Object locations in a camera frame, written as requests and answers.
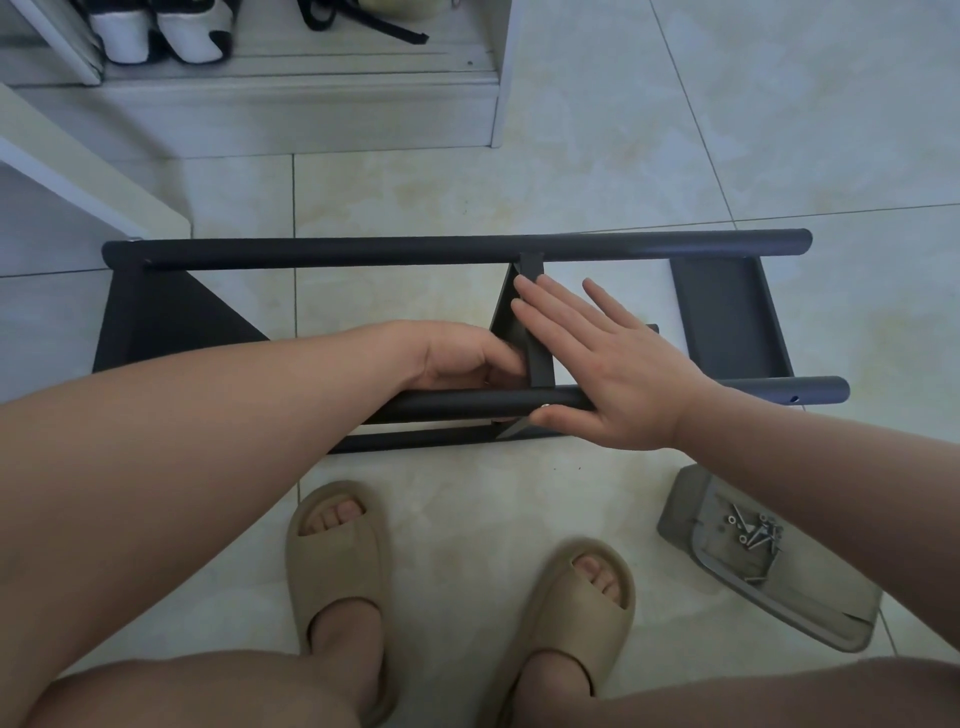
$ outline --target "black strap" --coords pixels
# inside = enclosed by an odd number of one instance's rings
[[[356,20],[358,23],[366,25],[375,31],[395,37],[397,40],[403,40],[413,45],[423,45],[430,36],[423,33],[414,33],[406,28],[400,28],[398,25],[388,23],[386,20],[365,12],[360,6],[355,5],[350,0],[297,0],[300,5],[300,15],[303,16],[303,22],[311,31],[325,31],[333,25],[337,12],[342,12],[347,17]],[[327,8],[329,15],[326,18],[319,18],[313,14],[314,4],[322,8]]]

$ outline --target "beige slide sandal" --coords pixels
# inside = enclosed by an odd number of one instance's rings
[[[613,571],[620,603],[612,601],[573,567],[592,556]],[[580,663],[596,695],[613,669],[634,623],[636,588],[630,568],[612,548],[593,539],[564,545],[548,562],[523,612],[480,707],[477,728],[510,723],[514,686],[527,660],[537,652],[561,652]]]
[[[320,533],[301,536],[304,523],[318,510],[353,498],[363,515]],[[366,599],[383,620],[384,659],[380,694],[362,716],[364,726],[382,723],[399,697],[398,675],[391,642],[390,539],[383,505],[367,486],[340,480],[318,488],[294,513],[287,529],[287,584],[300,637],[300,653],[310,653],[309,631],[314,617],[342,599]]]

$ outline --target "white shelf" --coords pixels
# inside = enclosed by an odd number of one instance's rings
[[[172,59],[144,66],[108,65],[108,81],[223,79],[253,76],[317,76],[394,73],[478,73],[496,70],[486,20],[479,3],[403,27],[426,33],[411,45],[348,17],[316,33],[306,27],[295,0],[245,0],[234,30],[233,58],[191,66]]]
[[[80,86],[21,53],[42,81],[17,90],[111,161],[495,147],[522,4],[462,0],[405,24],[430,36],[411,45],[347,17],[315,33],[296,0],[245,0],[227,62],[108,64]]]

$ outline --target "black metal tube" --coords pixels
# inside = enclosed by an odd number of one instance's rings
[[[155,270],[510,263],[521,253],[545,261],[801,255],[808,230],[598,232],[448,237],[242,238],[114,241],[104,245],[113,270]]]
[[[840,376],[784,376],[766,379],[720,379],[724,386],[776,404],[836,404],[850,396]],[[369,425],[525,417],[545,404],[593,409],[580,387],[543,389],[454,389],[403,392],[367,420]]]
[[[495,442],[502,428],[502,425],[471,425],[349,435],[334,446],[330,454],[377,452],[384,449],[440,448],[449,445],[482,445]],[[544,437],[560,437],[560,433],[542,427],[526,427],[506,442],[538,440]]]

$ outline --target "black metal frame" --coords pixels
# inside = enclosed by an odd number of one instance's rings
[[[826,404],[850,393],[838,376],[794,377],[761,255],[801,255],[806,230],[621,232],[566,235],[117,241],[104,245],[113,278],[94,372],[176,352],[266,341],[190,270],[426,264],[509,264],[491,330],[526,355],[529,388],[405,392],[369,424],[523,418],[544,404],[592,404],[555,386],[553,358],[510,308],[518,274],[543,263],[670,258],[690,356],[723,384],[783,404]],[[726,343],[735,342],[735,351]],[[516,424],[351,435],[333,452],[466,445],[558,433]]]

